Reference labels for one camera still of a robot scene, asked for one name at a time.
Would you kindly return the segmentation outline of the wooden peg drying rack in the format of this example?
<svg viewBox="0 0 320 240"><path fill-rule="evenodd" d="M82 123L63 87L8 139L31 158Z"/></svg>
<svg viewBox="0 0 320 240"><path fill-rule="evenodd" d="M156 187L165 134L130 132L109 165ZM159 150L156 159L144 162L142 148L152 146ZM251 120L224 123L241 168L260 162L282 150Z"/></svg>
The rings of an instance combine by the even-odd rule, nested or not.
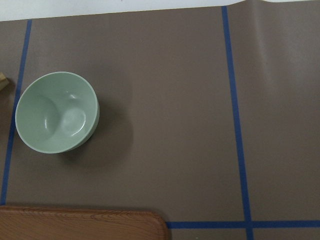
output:
<svg viewBox="0 0 320 240"><path fill-rule="evenodd" d="M9 80L3 72L0 72L0 91L2 91L6 86L8 86L8 84Z"/></svg>

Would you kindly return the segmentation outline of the green ceramic bowl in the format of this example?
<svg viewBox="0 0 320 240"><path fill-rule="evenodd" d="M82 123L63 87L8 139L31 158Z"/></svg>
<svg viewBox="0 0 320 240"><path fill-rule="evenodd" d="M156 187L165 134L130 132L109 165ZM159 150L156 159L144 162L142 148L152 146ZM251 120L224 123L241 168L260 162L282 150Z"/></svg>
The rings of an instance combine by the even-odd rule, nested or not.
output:
<svg viewBox="0 0 320 240"><path fill-rule="evenodd" d="M99 118L100 105L91 84L75 73L58 71L25 89L16 107L15 126L32 150L59 154L84 144Z"/></svg>

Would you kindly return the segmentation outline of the wooden cutting board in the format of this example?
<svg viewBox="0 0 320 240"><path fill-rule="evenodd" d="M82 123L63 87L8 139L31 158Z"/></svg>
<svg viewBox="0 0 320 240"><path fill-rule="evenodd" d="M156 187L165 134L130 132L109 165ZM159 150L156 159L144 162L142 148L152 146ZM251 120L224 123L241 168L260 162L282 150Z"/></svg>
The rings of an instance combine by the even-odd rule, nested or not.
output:
<svg viewBox="0 0 320 240"><path fill-rule="evenodd" d="M165 221L150 211L0 207L2 240L168 240Z"/></svg>

